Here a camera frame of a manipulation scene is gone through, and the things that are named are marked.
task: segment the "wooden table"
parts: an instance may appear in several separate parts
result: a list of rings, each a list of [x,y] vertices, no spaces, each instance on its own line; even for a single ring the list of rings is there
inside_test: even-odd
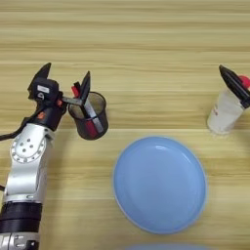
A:
[[[110,128],[96,142],[78,137],[67,114],[57,132],[41,227],[42,250],[113,250],[179,242],[250,248],[250,114],[216,137],[206,118],[225,84],[220,63],[250,75],[248,0],[9,0],[0,2],[0,132],[35,108],[26,88],[52,62],[51,78],[70,86],[92,72],[107,99]],[[198,156],[209,182],[198,222],[153,235],[128,222],[114,201],[112,170],[130,142],[173,137]],[[0,144],[0,183],[10,169]]]

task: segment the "black cable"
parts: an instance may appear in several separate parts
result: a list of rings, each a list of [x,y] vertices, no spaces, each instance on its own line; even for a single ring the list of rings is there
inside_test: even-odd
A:
[[[21,131],[22,129],[26,126],[26,124],[28,122],[30,122],[36,115],[38,115],[40,112],[42,112],[44,110],[45,106],[41,105],[30,117],[28,117],[19,127],[18,130],[16,130],[13,133],[10,134],[6,134],[6,135],[1,135],[0,136],[0,141],[4,141],[4,140],[9,140],[9,139],[13,139],[15,138]]]

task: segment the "table surface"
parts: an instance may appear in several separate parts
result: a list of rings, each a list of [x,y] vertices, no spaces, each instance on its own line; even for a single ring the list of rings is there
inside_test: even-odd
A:
[[[108,133],[80,139],[67,114],[57,131],[41,226],[41,248],[118,249],[139,243],[190,243],[249,249],[250,113],[217,137],[206,118],[225,84],[220,63],[250,74],[248,0],[13,0],[0,2],[0,131],[12,132],[35,105],[32,75],[52,62],[68,95],[92,72],[107,99]],[[173,137],[202,162],[205,211],[174,235],[134,227],[115,203],[112,170],[121,150],[144,136]],[[0,183],[10,169],[0,144]]]

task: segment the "plate rim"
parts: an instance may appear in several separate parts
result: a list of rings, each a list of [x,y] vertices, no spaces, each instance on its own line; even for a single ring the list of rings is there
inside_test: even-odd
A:
[[[177,143],[178,145],[184,147],[194,157],[194,159],[198,163],[198,166],[199,166],[199,168],[201,170],[203,181],[204,181],[204,197],[203,197],[203,201],[201,202],[200,209],[199,209],[198,213],[194,217],[192,217],[188,221],[188,223],[186,225],[184,225],[182,227],[179,227],[178,229],[159,231],[159,230],[148,229],[148,228],[146,228],[146,227],[138,224],[135,220],[133,220],[126,213],[126,211],[123,209],[123,207],[120,204],[119,199],[117,197],[116,190],[115,190],[115,172],[116,172],[116,166],[117,166],[117,163],[118,163],[119,159],[121,158],[122,154],[125,153],[126,150],[128,150],[129,147],[131,147],[134,144],[137,144],[140,141],[148,140],[148,139],[165,139],[165,140],[169,140],[169,141],[172,141],[174,143]],[[185,146],[184,144],[180,143],[179,141],[177,141],[177,140],[175,140],[175,139],[173,139],[171,137],[164,137],[164,136],[142,137],[142,138],[139,138],[139,139],[133,141],[132,143],[129,143],[124,149],[121,150],[121,152],[119,153],[119,155],[118,155],[118,157],[117,157],[117,159],[115,161],[114,167],[113,167],[113,172],[112,172],[112,189],[113,189],[113,194],[114,194],[115,201],[118,204],[118,206],[119,206],[120,210],[122,211],[122,213],[124,214],[125,218],[127,220],[129,220],[132,224],[136,225],[139,229],[142,229],[142,230],[144,230],[146,232],[150,232],[150,233],[153,233],[153,234],[174,234],[174,233],[177,233],[179,231],[182,231],[182,230],[184,230],[184,229],[192,226],[197,221],[197,219],[200,217],[200,215],[202,214],[202,212],[204,211],[204,208],[206,206],[207,199],[208,199],[208,181],[207,181],[207,177],[206,177],[204,168],[203,168],[201,162],[199,161],[199,159],[197,158],[197,156],[187,146]]]

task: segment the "light blue plate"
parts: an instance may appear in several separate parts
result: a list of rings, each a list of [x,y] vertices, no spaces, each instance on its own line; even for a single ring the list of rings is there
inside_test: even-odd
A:
[[[148,137],[129,145],[117,160],[114,194],[126,217],[153,233],[174,233],[203,210],[207,184],[198,159],[180,143]]]

